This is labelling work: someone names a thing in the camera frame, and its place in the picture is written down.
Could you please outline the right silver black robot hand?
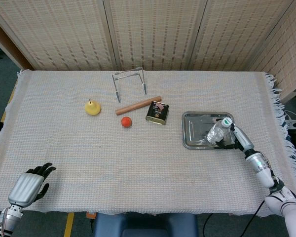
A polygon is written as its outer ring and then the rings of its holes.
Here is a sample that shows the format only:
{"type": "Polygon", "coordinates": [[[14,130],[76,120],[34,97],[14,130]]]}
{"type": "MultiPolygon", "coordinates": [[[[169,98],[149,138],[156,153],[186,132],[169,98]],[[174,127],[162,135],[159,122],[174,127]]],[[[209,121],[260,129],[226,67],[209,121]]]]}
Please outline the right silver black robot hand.
{"type": "Polygon", "coordinates": [[[230,131],[234,136],[234,143],[233,144],[225,144],[223,139],[219,142],[216,142],[216,144],[222,148],[222,149],[239,149],[243,153],[245,153],[248,150],[253,150],[254,145],[251,142],[251,140],[248,138],[248,136],[244,133],[242,129],[240,129],[238,126],[235,126],[234,124],[231,125],[230,131]]]}

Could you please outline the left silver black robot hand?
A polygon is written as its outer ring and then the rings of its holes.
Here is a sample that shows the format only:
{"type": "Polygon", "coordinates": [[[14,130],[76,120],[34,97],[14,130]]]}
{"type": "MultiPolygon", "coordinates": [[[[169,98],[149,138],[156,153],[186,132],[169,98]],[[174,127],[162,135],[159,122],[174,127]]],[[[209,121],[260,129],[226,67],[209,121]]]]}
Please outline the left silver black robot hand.
{"type": "Polygon", "coordinates": [[[49,189],[49,183],[44,182],[56,170],[52,165],[48,162],[22,173],[8,195],[9,203],[25,208],[42,199],[49,189]]]}

